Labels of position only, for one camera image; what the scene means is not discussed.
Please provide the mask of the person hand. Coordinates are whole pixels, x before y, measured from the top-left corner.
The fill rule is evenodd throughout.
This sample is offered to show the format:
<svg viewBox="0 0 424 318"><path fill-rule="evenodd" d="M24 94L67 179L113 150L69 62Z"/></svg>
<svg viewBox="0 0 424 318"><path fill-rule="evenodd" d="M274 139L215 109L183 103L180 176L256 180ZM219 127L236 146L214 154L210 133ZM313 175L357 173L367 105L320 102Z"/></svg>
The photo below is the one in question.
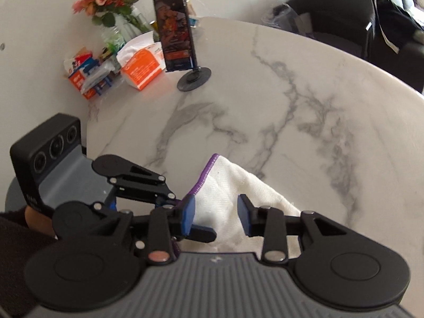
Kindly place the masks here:
<svg viewBox="0 0 424 318"><path fill-rule="evenodd" d="M24 217L29 229L55 238L55 231L53 230L52 220L50 218L44 216L30 206L26 206Z"/></svg>

